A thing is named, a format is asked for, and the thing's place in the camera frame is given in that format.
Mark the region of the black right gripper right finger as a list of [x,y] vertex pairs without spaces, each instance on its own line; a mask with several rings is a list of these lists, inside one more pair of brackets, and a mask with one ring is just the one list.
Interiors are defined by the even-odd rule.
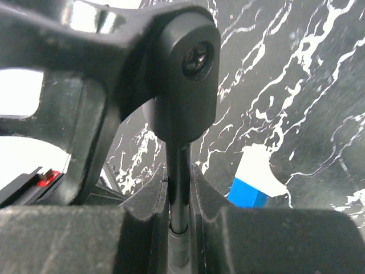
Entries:
[[193,273],[363,273],[364,241],[345,214],[239,208],[190,173]]

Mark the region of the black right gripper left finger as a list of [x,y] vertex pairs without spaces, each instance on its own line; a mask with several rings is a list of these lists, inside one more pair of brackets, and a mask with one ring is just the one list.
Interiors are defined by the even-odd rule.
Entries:
[[166,172],[119,206],[1,210],[2,273],[166,273]]

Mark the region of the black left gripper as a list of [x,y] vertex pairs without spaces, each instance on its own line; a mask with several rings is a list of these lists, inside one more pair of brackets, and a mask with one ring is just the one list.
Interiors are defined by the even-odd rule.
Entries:
[[30,174],[20,174],[1,189],[1,207],[29,206],[55,188],[64,173],[38,167]]

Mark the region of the blue white toy block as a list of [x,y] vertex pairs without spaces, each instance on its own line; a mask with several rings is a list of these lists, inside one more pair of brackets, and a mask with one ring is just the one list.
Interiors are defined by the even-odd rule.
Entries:
[[263,144],[244,147],[228,194],[231,203],[243,208],[261,208],[268,198],[287,194],[287,187],[270,168],[270,156]]

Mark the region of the black round base mic stand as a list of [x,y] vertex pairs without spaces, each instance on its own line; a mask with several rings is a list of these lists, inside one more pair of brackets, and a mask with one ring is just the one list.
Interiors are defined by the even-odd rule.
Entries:
[[128,10],[2,1],[1,67],[45,77],[36,112],[2,118],[1,135],[45,141],[71,155],[59,184],[41,200],[11,206],[121,205],[111,191],[97,198],[92,190],[121,122],[142,107],[166,145],[166,273],[188,272],[190,145],[215,120],[219,60],[212,15],[189,2]]

